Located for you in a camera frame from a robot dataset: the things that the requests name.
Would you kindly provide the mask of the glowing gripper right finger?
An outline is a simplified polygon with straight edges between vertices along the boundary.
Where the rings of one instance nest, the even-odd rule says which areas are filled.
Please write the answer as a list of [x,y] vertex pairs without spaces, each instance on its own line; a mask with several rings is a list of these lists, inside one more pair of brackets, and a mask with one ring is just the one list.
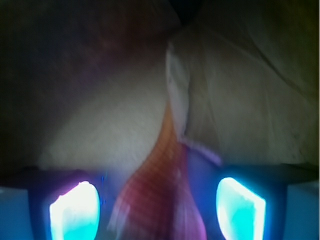
[[215,208],[226,240],[281,240],[286,165],[229,165],[221,170]]

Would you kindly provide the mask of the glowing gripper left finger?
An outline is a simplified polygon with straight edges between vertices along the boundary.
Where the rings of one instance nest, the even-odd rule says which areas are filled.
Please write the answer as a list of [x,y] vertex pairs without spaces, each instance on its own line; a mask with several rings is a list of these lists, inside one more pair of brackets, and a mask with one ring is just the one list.
[[100,196],[83,170],[27,170],[29,212],[36,240],[93,240]]

